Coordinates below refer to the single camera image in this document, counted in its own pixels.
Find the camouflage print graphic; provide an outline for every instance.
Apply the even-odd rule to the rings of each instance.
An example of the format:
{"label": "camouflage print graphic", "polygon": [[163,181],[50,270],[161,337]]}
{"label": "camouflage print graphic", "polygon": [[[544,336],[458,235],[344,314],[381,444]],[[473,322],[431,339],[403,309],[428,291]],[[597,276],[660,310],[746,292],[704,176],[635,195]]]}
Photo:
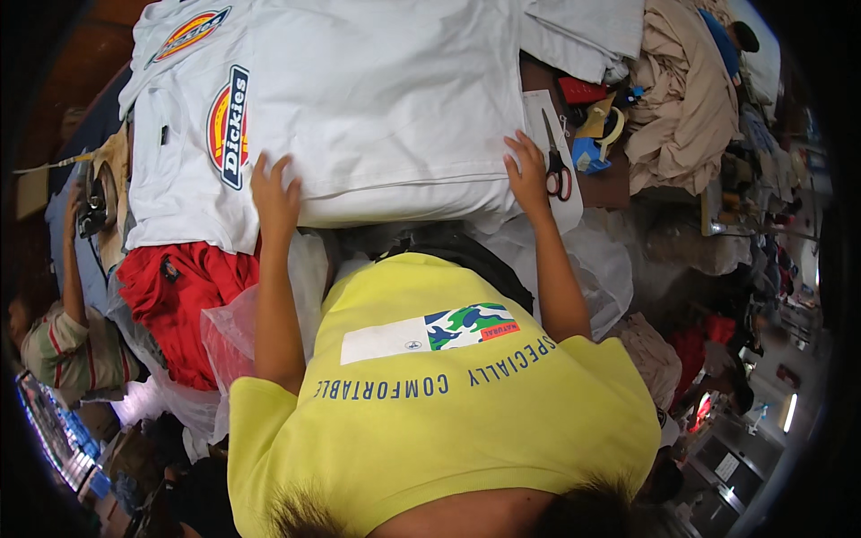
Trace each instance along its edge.
{"label": "camouflage print graphic", "polygon": [[424,326],[433,351],[483,342],[482,329],[512,322],[514,317],[504,306],[496,303],[478,303],[424,316]]}

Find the dickies logo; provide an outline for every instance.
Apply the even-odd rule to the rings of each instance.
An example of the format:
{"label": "dickies logo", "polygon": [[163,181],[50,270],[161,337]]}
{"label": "dickies logo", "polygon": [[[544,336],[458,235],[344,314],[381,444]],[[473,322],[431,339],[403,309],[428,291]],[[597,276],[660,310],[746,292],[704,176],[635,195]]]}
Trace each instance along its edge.
{"label": "dickies logo", "polygon": [[247,91],[248,71],[240,65],[232,65],[230,82],[218,92],[207,119],[209,158],[218,169],[221,181],[236,190],[242,189],[241,169],[248,161]]}
{"label": "dickies logo", "polygon": [[155,54],[152,55],[150,61],[146,62],[144,69],[152,64],[176,54],[188,46],[194,45],[216,30],[221,23],[227,18],[230,13],[230,8],[227,6],[221,11],[207,11],[191,17],[187,22],[184,22],[174,30],[170,37],[164,41],[161,47],[158,48]]}

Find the blue shirt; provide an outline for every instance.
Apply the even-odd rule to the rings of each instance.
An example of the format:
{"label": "blue shirt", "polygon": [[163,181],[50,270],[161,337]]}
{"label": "blue shirt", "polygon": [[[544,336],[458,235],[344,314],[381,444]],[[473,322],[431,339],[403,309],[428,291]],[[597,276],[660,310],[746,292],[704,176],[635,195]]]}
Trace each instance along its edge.
{"label": "blue shirt", "polygon": [[700,15],[703,16],[705,25],[709,27],[711,37],[717,44],[717,50],[721,52],[721,58],[723,58],[723,64],[727,68],[729,77],[733,79],[733,83],[737,86],[740,83],[739,54],[735,50],[733,41],[729,39],[727,29],[725,29],[723,25],[705,9],[699,9],[698,11],[700,12]]}

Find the yellow t-shirt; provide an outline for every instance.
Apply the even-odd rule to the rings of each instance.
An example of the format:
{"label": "yellow t-shirt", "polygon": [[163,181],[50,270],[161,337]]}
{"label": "yellow t-shirt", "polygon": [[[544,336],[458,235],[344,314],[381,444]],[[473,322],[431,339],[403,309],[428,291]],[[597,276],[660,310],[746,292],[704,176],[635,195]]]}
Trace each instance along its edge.
{"label": "yellow t-shirt", "polygon": [[618,339],[555,343],[473,271],[406,253],[331,290],[299,398],[233,383],[227,484],[243,536],[267,535],[297,488],[366,535],[461,492],[562,493],[590,474],[633,492],[659,441]]}

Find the wooden table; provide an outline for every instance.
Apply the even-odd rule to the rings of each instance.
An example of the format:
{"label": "wooden table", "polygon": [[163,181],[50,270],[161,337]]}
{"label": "wooden table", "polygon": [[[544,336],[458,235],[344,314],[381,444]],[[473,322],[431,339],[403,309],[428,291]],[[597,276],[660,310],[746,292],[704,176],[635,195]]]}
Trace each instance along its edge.
{"label": "wooden table", "polygon": [[[523,91],[549,90],[550,99],[557,114],[563,114],[561,96],[554,84],[554,76],[558,71],[542,64],[535,59],[521,56],[520,80]],[[572,128],[568,129],[571,136],[567,138],[568,151],[574,142]],[[583,207],[612,207],[625,208],[630,203],[629,194],[629,162],[625,155],[625,135],[610,149],[608,159],[612,162],[609,168],[586,175],[576,172],[580,195],[583,197]]]}

